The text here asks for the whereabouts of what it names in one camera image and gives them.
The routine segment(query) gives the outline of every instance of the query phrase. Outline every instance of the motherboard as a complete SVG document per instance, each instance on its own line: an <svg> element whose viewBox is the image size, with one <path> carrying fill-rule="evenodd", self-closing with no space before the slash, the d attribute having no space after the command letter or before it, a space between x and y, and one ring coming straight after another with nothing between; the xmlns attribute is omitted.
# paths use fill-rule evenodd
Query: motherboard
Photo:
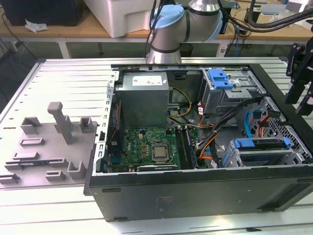
<svg viewBox="0 0 313 235"><path fill-rule="evenodd" d="M196 128L126 129L123 142L121 156L111 156L112 165L171 164L182 169L187 165L182 156L190 153L196 158L194 147L199 137Z"/></svg>

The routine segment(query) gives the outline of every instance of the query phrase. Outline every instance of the aluminum workbench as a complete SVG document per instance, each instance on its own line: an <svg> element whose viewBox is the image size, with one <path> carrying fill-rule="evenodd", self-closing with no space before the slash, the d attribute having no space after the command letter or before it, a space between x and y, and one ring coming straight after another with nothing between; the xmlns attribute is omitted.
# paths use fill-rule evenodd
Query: aluminum workbench
<svg viewBox="0 0 313 235"><path fill-rule="evenodd" d="M143 59L67 59L37 63L0 115L0 171L12 155L26 116L54 122L46 114L51 101L63 103L72 121L91 116L100 122L111 64L142 64ZM287 63L279 58L188 58L183 63L257 63L285 93ZM306 117L313 127L313 115ZM313 234L313 194L284 212L107 223L92 196L78 187L0 191L0 234Z"/></svg>

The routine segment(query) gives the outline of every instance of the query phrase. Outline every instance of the green motherboard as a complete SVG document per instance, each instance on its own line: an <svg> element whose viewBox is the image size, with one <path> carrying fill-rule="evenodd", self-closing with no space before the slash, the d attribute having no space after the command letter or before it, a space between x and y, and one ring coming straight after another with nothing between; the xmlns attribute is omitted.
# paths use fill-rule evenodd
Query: green motherboard
<svg viewBox="0 0 313 235"><path fill-rule="evenodd" d="M190 128L189 133L192 145L199 142L195 128ZM174 164L181 169L175 129L125 130L120 164Z"/></svg>

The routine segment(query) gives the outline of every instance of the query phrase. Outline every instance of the floor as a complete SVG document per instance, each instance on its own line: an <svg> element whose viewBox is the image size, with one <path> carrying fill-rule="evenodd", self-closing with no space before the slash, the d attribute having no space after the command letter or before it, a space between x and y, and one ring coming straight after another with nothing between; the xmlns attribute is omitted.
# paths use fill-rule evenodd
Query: floor
<svg viewBox="0 0 313 235"><path fill-rule="evenodd" d="M73 58L99 58L99 57L143 57L144 43L105 43L104 53L99 54L97 43L70 43L69 50ZM193 57L214 57L217 51L217 44L192 44ZM28 43L27 48L37 58L62 58L59 47L55 43ZM7 100L14 95L16 89L27 76L30 68L36 60L24 47L19 47L19 52L10 56L0 65L0 112L7 104ZM242 57L264 57L268 56L270 46L252 45L250 48L243 47L239 56ZM272 56L287 56L290 46L277 46ZM235 56L235 47L232 46L229 57Z"/></svg>

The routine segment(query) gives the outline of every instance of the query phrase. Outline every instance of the cpu socket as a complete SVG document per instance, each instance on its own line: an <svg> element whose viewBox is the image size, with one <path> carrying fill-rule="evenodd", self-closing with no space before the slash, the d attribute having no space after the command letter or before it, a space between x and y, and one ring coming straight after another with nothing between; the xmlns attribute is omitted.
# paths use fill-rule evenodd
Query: cpu socket
<svg viewBox="0 0 313 235"><path fill-rule="evenodd" d="M156 163L166 163L170 160L169 148L167 142L153 143L152 148L152 161Z"/></svg>

